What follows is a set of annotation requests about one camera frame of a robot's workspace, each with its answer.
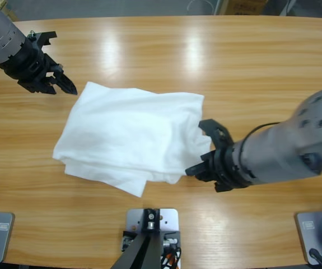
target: sticker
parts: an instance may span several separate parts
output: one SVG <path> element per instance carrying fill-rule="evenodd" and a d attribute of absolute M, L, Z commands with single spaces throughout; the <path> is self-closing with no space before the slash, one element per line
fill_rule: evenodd
<path fill-rule="evenodd" d="M 9 223 L 0 223 L 0 231 L 9 231 Z"/>
<path fill-rule="evenodd" d="M 305 230 L 315 229 L 315 225 L 313 221 L 303 221 L 302 226 Z"/>

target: gray robot arm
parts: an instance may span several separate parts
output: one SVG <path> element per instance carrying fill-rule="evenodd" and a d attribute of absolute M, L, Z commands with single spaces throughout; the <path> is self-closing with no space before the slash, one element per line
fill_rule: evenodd
<path fill-rule="evenodd" d="M 56 33 L 31 32 L 25 36 L 0 11 L 0 68 L 30 92 L 55 94 L 52 85 L 56 84 L 66 93 L 77 94 L 62 65 L 42 51 L 43 45 L 50 44 L 50 38 L 56 38 Z"/>
<path fill-rule="evenodd" d="M 233 143 L 213 120 L 200 123 L 216 150 L 186 170 L 202 181 L 216 181 L 216 191 L 315 177 L 322 172 L 322 90 L 307 98 L 285 122 L 251 133 Z"/>

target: wooden table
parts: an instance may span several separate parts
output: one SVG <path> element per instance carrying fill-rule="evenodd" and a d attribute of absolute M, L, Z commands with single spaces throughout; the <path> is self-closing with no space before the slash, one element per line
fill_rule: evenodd
<path fill-rule="evenodd" d="M 286 120 L 322 89 L 322 19 L 131 17 L 18 22 L 58 34 L 45 47 L 82 91 L 108 87 L 203 94 L 204 118 L 235 140 Z M 76 96 L 30 94 L 0 70 L 0 211 L 15 225 L 7 262 L 109 268 L 130 208 L 176 208 L 183 268 L 305 263 L 294 215 L 322 210 L 322 177 L 216 193 L 184 177 L 148 183 L 142 198 L 64 174 L 52 159 Z"/>

